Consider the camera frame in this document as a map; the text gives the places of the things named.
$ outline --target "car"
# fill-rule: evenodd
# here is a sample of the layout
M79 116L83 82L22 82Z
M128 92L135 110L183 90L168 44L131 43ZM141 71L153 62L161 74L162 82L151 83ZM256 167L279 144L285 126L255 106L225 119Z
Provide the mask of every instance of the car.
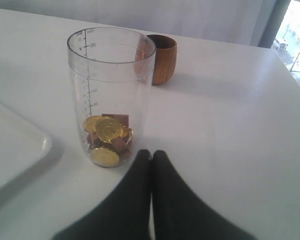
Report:
M273 46L276 50L286 50L288 44L286 43L286 40L282 38L275 38L273 41Z

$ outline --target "white curtain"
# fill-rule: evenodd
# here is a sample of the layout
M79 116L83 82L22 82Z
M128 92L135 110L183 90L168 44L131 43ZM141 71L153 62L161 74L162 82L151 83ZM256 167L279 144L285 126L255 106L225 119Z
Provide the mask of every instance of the white curtain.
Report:
M0 0L0 8L257 45L276 0Z

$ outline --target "measuring cup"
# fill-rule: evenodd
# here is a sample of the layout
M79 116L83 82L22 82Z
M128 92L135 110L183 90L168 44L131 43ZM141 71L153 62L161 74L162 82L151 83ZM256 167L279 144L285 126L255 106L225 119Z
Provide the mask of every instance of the measuring cup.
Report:
M156 46L118 27L80 30L67 46L82 147L94 164L119 167L143 134Z

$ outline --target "cup rim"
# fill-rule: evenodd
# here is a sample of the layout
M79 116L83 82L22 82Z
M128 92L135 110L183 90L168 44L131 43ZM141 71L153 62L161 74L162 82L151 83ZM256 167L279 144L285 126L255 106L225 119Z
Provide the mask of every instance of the cup rim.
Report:
M151 54L149 54L148 56L146 56L145 58L143 59L140 59L140 60L134 60L134 61L119 61L119 62L114 62L114 61L100 61L100 60L96 60L96 59L92 59L92 58L89 58L89 57L86 57L86 56L83 56L83 55L80 55L78 54L77 52L75 52L71 47L70 47L70 39L72 38L72 36L80 33L80 32L86 32L87 30L91 30L91 29L120 29L120 30L126 30L126 31L130 31L130 32L134 32L136 34L139 34L140 36L144 36L145 38L149 39L150 42L152 42L153 46L154 46L154 49L153 49L153 52ZM97 63L103 63L103 64L133 64L133 63L140 63L142 61L146 61L148 60L149 58L151 58L154 54L156 54L156 51L157 51L157 46L155 44L155 42L149 38L147 35L145 34L142 34L138 31L134 31L134 30L131 30L131 29L127 29L127 28L124 28L124 27L117 27L117 26L97 26L97 27L88 27L88 28L85 28L85 29L81 29L79 31L76 31L75 33L71 34L67 41L66 41L66 45L68 47L68 49L73 53L75 54L76 56L80 57L80 58L83 58L83 59L87 59L89 61L93 61L93 62L97 62Z
M154 45L155 45L157 51L158 51L158 50L160 50L160 51L171 50L171 49L173 49L173 48L175 48L175 47L177 46L177 41L174 40L172 37L169 37L169 36L166 36L166 35L162 35L162 34L148 34L148 35L146 35L146 36L147 36L149 39L151 39L151 40L152 40L151 36L156 36L156 37L160 37L160 38L162 38L162 39L166 39L166 40L172 41L173 46L160 48L160 47L157 47L156 42L152 40L152 41L154 42Z

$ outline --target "white table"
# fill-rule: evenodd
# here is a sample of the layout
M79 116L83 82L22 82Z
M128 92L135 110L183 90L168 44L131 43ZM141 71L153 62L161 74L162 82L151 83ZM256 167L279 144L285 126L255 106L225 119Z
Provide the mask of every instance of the white table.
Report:
M0 10L0 102L49 133L59 159L0 203L0 240L48 240L129 167L96 167L79 143L66 40L94 26ZM151 90L141 146L166 150L199 197L259 239L300 240L300 87L272 50L173 38L176 71Z

